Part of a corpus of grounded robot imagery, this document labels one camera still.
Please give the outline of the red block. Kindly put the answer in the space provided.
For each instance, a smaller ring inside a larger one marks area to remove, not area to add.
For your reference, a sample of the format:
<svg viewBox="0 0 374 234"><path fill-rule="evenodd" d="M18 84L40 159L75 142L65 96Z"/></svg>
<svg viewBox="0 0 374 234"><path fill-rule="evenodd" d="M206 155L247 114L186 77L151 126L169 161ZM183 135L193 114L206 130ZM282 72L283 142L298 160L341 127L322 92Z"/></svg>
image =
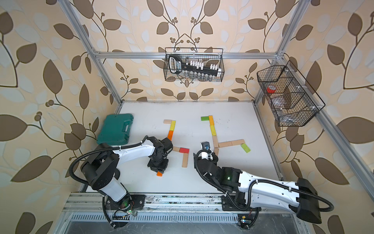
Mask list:
<svg viewBox="0 0 374 234"><path fill-rule="evenodd" d="M190 152L190 150L187 149L187 148L180 148L180 149L179 149L179 152L180 152L180 153L183 153L183 154L188 154L188 153Z"/></svg>

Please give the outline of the light green block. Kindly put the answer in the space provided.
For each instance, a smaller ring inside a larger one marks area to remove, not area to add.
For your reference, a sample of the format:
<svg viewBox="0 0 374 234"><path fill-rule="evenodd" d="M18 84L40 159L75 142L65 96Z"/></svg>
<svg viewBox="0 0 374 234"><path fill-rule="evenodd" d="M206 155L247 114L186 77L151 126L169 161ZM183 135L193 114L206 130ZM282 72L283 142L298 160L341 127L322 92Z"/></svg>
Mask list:
<svg viewBox="0 0 374 234"><path fill-rule="evenodd" d="M246 153L249 153L251 151L251 149L245 144L241 144L241 148L246 152Z"/></svg>

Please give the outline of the yellow block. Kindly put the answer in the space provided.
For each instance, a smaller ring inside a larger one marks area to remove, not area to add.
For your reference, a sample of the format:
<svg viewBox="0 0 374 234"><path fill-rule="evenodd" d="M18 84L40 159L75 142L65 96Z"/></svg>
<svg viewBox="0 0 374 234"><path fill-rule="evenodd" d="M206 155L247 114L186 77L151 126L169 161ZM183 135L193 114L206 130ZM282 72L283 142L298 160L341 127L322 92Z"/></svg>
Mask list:
<svg viewBox="0 0 374 234"><path fill-rule="evenodd" d="M175 125L176 125L176 121L172 121L171 125L170 125L170 131L174 131L175 130Z"/></svg>
<svg viewBox="0 0 374 234"><path fill-rule="evenodd" d="M212 136L216 136L217 134L216 134L216 130L215 130L215 126L214 125L211 125L210 126L210 130L211 130L211 134L212 134Z"/></svg>

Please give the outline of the orange-yellow block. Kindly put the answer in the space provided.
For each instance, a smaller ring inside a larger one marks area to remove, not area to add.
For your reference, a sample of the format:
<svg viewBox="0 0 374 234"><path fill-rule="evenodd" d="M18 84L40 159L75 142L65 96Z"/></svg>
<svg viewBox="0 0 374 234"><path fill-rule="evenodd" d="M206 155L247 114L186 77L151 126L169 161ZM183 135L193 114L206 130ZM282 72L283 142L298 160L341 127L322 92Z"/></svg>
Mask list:
<svg viewBox="0 0 374 234"><path fill-rule="evenodd" d="M208 118L209 118L210 126L214 126L214 119L213 119L213 116L208 116Z"/></svg>

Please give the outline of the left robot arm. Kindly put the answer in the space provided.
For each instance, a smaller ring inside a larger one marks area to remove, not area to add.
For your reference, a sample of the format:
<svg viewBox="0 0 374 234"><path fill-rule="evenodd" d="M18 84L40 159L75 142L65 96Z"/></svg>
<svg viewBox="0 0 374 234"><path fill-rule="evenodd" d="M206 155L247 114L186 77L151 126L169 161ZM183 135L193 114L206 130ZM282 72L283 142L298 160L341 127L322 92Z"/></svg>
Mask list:
<svg viewBox="0 0 374 234"><path fill-rule="evenodd" d="M93 190L108 196L114 202L122 202L129 197L125 186L118 181L120 171L117 169L128 161L142 157L150 160L147 167L156 173L163 174L168 166L167 156L173 150L172 141L168 138L159 140L145 136L140 143L122 146L110 146L101 143L98 147L83 154L69 166L69 176Z"/></svg>

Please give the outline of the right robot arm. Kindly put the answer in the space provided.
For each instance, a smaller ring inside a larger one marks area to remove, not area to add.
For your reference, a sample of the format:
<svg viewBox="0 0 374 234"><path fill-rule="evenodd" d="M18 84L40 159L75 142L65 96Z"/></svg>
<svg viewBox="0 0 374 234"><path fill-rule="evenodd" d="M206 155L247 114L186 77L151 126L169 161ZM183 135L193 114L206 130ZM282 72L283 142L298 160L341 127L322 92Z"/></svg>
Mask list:
<svg viewBox="0 0 374 234"><path fill-rule="evenodd" d="M223 195L224 211L254 211L263 208L292 212L297 218L320 224L321 213L334 210L332 202L318 195L312 184L303 178L277 181L256 176L232 167L219 167L218 156L209 142L193 155L194 168L201 179Z"/></svg>

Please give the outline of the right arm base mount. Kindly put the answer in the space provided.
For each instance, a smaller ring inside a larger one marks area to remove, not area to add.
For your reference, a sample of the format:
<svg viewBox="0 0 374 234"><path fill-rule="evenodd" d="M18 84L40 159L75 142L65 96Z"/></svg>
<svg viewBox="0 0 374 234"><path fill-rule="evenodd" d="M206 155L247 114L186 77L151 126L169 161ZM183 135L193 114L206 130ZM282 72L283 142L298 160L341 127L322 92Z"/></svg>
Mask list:
<svg viewBox="0 0 374 234"><path fill-rule="evenodd" d="M244 207L246 206L246 200L244 196L234 196L234 195L226 195L221 196L221 202L222 202L222 210L223 211L243 211L243 212L260 212L262 209L261 207L258 208L252 208L249 207L244 210Z"/></svg>

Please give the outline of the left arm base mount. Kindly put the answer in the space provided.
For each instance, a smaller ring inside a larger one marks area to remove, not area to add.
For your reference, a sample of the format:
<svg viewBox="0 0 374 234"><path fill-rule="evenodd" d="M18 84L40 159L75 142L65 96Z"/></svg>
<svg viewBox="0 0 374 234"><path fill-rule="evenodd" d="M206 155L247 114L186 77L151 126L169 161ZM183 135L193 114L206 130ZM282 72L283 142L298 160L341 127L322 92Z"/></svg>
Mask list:
<svg viewBox="0 0 374 234"><path fill-rule="evenodd" d="M119 201L114 201L108 197L104 204L106 205L106 208L109 208L109 210L129 211L143 208L145 205L145 198L145 195L126 194Z"/></svg>

